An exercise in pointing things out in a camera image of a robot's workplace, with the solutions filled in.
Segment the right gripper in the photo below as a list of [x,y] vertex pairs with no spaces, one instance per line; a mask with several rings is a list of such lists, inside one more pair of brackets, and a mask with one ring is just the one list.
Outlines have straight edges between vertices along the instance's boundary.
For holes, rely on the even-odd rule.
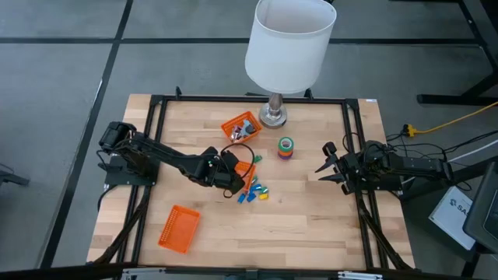
[[319,178],[323,181],[332,181],[340,185],[344,195],[361,192],[366,189],[366,179],[363,170],[355,153],[347,153],[344,156],[336,155],[337,149],[333,142],[327,142],[322,147],[322,152],[326,156],[324,164],[315,170],[321,172],[329,167],[333,167],[334,174]]

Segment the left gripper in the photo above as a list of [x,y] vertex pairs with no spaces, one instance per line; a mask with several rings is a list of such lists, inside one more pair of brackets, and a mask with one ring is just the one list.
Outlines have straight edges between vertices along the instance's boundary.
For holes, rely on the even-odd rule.
[[203,187],[216,187],[228,191],[229,195],[241,191],[244,179],[236,171],[240,160],[230,151],[221,153],[209,146],[194,160],[195,171],[192,180]]

